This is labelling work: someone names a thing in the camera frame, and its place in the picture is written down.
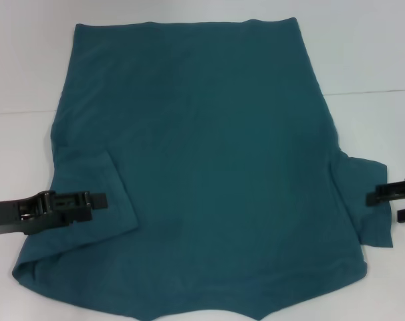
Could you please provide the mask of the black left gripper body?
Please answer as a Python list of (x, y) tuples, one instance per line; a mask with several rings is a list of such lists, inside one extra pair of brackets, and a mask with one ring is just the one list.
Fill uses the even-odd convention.
[(0, 234), (33, 235), (53, 227), (53, 191), (25, 199), (0, 201)]

